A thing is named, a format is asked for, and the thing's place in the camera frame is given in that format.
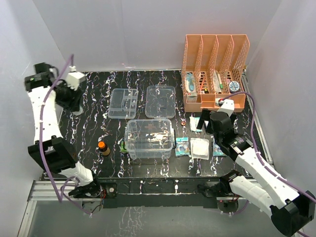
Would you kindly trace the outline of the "white teal dressing packet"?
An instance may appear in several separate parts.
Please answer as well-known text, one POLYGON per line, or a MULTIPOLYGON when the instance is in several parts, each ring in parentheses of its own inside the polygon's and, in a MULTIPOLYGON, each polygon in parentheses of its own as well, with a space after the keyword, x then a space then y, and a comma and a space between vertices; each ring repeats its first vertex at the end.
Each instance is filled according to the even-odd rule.
POLYGON ((199 122, 200 117, 190 117, 190 130, 192 132, 202 132, 202 129, 197 129, 197 125, 199 122))

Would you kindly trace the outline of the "white gauze pad packet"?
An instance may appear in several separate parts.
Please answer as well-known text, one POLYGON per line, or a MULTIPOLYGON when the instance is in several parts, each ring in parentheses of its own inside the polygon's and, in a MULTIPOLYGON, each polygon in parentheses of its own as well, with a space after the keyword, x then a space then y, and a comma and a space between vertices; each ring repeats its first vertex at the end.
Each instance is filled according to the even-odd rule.
POLYGON ((201 138, 191 138, 191 156, 193 159, 209 160, 209 140, 201 138))

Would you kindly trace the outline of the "brown orange-capped bottle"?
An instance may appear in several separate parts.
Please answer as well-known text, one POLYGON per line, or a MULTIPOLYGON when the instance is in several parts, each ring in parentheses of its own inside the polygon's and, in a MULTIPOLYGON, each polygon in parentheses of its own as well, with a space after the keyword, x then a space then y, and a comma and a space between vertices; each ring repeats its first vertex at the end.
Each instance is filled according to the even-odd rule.
POLYGON ((98 143, 98 150, 103 156, 108 156, 111 153, 108 145, 103 141, 100 141, 98 143))

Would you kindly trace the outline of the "clear plastic medicine box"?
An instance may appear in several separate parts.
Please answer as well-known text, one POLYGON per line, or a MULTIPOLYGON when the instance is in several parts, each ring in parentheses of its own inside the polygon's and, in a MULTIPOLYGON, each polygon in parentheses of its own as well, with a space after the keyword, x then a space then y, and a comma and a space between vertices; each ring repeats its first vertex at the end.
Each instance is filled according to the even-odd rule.
POLYGON ((170 158, 175 147, 171 120, 159 118, 128 121, 124 133, 124 147, 131 159, 170 158))

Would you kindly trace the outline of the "green sachet packet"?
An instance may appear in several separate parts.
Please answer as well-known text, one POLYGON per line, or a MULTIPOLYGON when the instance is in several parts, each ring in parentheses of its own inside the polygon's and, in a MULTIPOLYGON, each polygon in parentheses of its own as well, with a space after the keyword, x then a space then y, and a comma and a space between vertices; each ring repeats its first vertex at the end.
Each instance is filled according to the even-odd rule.
POLYGON ((125 142, 121 141, 120 143, 120 152, 126 154, 127 153, 127 149, 125 148, 125 142))

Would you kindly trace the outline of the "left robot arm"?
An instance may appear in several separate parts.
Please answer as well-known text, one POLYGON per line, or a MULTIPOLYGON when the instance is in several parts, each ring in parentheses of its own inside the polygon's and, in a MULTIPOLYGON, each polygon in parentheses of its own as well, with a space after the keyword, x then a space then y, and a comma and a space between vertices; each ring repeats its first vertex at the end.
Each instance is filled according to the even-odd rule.
POLYGON ((97 197, 102 185, 92 170, 80 163, 75 147, 62 136, 56 114, 57 105, 76 116, 83 112, 80 83, 86 77, 75 66, 70 66, 65 79, 60 78, 56 67, 45 62, 34 68, 35 74, 24 79, 35 121, 34 143, 28 147, 28 153, 47 174, 63 175, 75 183, 69 196, 97 197))

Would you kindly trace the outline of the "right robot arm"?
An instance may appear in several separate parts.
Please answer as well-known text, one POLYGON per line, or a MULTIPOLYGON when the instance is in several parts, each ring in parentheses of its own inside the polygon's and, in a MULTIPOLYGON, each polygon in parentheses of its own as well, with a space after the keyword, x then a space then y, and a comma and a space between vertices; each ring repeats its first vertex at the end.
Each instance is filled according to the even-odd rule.
POLYGON ((206 132, 213 135, 220 150, 247 170, 257 183, 251 183, 240 172, 232 170, 220 178, 217 186, 226 196, 236 194, 246 198, 270 217, 281 234, 291 237, 314 219, 316 197, 282 178, 261 157, 256 145, 235 132, 235 118, 223 111, 204 109, 197 128, 201 129, 208 122, 206 132))

